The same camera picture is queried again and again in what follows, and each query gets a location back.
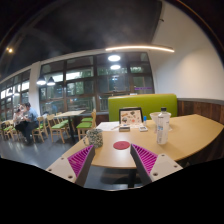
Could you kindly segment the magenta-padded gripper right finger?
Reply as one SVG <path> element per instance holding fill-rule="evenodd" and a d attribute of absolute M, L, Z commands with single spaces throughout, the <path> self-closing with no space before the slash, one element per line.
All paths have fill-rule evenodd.
<path fill-rule="evenodd" d="M 166 154 L 155 154 L 136 144 L 130 147 L 140 179 L 144 185 L 175 173 L 182 167 Z"/>

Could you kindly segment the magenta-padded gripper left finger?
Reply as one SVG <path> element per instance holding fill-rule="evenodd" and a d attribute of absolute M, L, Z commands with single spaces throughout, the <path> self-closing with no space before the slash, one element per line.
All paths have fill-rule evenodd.
<path fill-rule="evenodd" d="M 93 145 L 73 146 L 52 163 L 47 171 L 79 186 L 84 186 L 94 156 Z"/>

